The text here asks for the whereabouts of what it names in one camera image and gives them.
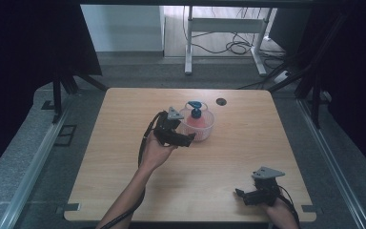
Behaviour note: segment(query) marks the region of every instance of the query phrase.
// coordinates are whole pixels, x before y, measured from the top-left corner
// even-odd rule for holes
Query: gray carpet floor
[[[263,79],[257,74],[250,58],[195,58],[193,75],[184,74],[182,58],[100,53],[99,60],[103,76],[93,78],[108,87],[238,89]],[[78,93],[63,94],[64,98],[72,100],[70,114],[64,122],[64,125],[75,128],[71,144],[54,145],[51,148],[29,199],[21,209],[15,228],[72,229],[95,225],[94,222],[69,222],[63,218],[63,209],[105,96],[105,92],[93,85],[78,77],[75,79],[80,88]],[[273,80],[270,80],[265,88],[273,84]],[[316,221],[302,223],[302,228],[359,228],[300,108],[300,102],[308,106],[308,98],[297,100],[293,94],[295,87],[296,82],[274,93],[273,97],[314,204],[313,210],[317,211]],[[255,89],[256,86],[249,86],[242,90]],[[27,120],[0,161],[0,219],[51,124],[53,111],[41,110],[47,100],[52,100],[50,84],[35,93],[34,106]],[[333,121],[325,104],[320,107],[319,117],[320,131],[325,135],[342,173],[366,213],[366,159]],[[61,136],[56,139],[57,143],[67,141]],[[149,228],[148,225],[133,225],[133,228],[139,227]],[[218,228],[221,227],[253,228],[242,224],[224,224]]]

